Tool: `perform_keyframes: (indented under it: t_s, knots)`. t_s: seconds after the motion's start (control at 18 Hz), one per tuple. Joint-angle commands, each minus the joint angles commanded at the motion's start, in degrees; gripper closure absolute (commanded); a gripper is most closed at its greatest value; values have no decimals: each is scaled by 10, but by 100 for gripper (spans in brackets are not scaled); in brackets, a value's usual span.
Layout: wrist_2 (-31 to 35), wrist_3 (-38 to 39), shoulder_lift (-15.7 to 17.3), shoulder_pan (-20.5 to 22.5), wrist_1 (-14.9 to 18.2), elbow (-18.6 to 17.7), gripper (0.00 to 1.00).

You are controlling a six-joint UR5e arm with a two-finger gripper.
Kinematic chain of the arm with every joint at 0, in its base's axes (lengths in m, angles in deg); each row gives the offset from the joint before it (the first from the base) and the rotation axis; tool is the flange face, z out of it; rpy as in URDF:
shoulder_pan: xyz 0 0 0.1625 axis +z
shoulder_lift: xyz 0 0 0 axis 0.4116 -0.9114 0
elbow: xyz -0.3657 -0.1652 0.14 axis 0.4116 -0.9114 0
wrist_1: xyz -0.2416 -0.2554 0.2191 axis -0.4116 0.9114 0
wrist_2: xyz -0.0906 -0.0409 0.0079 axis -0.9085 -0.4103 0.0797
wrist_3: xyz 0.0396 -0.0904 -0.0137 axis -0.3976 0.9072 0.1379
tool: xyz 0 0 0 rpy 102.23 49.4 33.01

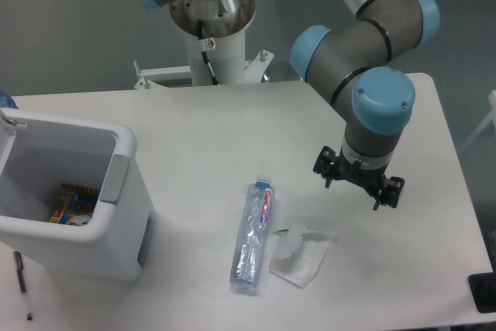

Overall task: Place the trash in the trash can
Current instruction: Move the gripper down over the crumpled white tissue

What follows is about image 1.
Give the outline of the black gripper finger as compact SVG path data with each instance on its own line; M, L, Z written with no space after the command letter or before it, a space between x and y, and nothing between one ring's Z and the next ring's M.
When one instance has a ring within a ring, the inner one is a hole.
M373 193L375 199L373 210L378 210L380 205L396 209L404 186L404 178L384 178L380 183L380 187Z
M338 157L336 152L324 146L315 161L313 172L319 174L325 180L325 187L329 188L334 180L338 178Z

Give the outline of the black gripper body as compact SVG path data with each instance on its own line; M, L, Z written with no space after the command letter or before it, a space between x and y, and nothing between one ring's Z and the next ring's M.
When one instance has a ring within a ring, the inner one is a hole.
M386 163L382 167L370 168L365 167L361 162L350 163L341 150L335 162L333 177L337 181L348 181L363 188L370 196L383 196L385 171L388 165L389 163Z

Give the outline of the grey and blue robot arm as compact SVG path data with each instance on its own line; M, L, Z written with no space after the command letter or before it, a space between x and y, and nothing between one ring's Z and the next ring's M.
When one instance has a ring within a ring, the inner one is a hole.
M339 151L324 147L313 170L327 183L348 181L376 205L396 207L404 187L385 172L412 115L415 88L389 63L432 38L440 24L435 0L343 0L356 23L341 33L311 26L295 40L291 66L342 117ZM246 80L242 47L226 39L242 34L254 17L254 0L141 0L147 9L167 6L191 45L195 85Z

